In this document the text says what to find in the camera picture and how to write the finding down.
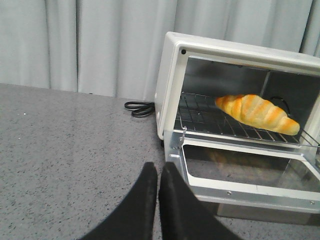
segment croissant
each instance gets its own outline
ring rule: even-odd
[[[227,95],[217,97],[215,105],[237,121],[259,129],[296,135],[300,125],[284,110],[258,95]]]

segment oven side panel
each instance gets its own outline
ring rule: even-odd
[[[155,117],[157,133],[160,139],[164,139],[164,120],[168,108],[168,93],[171,90],[171,82],[176,68],[177,50],[174,36],[168,32],[164,38],[158,80],[154,95]]]

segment toaster oven door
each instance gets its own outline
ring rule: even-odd
[[[164,132],[174,162],[214,214],[292,224],[320,223],[320,174],[303,155],[241,146],[192,132]]]

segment white curtain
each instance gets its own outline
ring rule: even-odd
[[[165,33],[320,57],[320,0],[0,0],[0,82],[150,100]]]

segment toaster oven door frame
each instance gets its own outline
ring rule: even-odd
[[[270,211],[289,211],[300,214],[320,214],[320,192],[303,191],[296,189],[247,184],[225,180],[214,180],[192,176],[188,171],[188,165],[184,156],[185,145],[240,151],[259,155],[277,156],[291,158],[301,161],[318,180],[320,173],[307,161],[303,155],[281,150],[261,149],[258,147],[243,147],[232,143],[195,139],[195,136],[185,132],[165,131],[164,150],[165,160],[173,162],[177,166],[184,181],[189,185],[195,196],[207,203],[218,204],[218,214],[227,217],[237,217],[237,212],[230,215],[233,206],[242,208],[264,209]]]

